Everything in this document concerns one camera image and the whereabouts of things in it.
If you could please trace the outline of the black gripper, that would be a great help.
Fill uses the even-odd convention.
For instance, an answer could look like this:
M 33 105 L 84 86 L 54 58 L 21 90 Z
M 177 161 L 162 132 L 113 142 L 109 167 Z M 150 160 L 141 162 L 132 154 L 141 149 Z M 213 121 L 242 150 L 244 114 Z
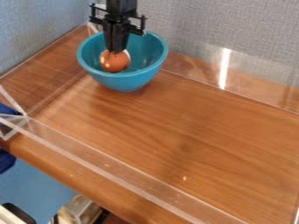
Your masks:
M 106 0 L 105 5 L 89 5 L 89 21 L 100 25 L 104 32 L 106 49 L 113 52 L 113 35 L 116 35 L 116 52 L 126 49 L 129 34 L 145 35 L 146 17 L 137 13 L 137 0 Z

